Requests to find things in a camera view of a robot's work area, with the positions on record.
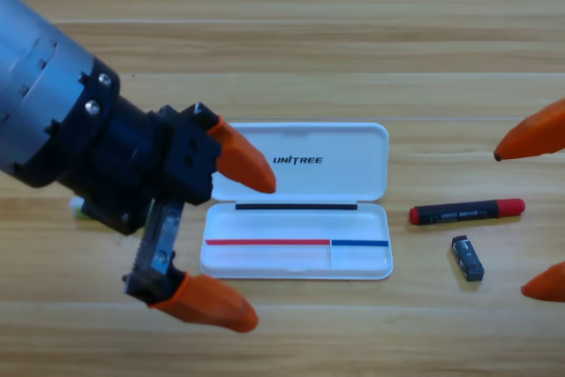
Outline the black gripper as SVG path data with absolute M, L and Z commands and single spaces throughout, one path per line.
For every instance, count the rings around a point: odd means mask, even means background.
M 256 192 L 274 193 L 265 156 L 211 109 L 166 105 L 145 112 L 119 93 L 118 76 L 100 60 L 80 104 L 61 126 L 65 168 L 58 183 L 79 195 L 96 221 L 143 238 L 124 278 L 125 292 L 147 305 L 171 299 L 185 278 L 174 244 L 186 204 L 211 198 L 216 171 Z

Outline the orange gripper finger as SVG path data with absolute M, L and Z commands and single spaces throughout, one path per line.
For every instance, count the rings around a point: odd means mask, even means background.
M 496 161 L 553 154 L 564 148 L 564 100 L 553 102 L 511 129 L 493 151 Z
M 254 308 L 239 292 L 208 275 L 185 273 L 170 298 L 148 307 L 185 323 L 217 326 L 238 333 L 250 332 L 259 324 Z
M 527 298 L 547 302 L 565 301 L 565 264 L 560 262 L 523 285 L 521 292 Z

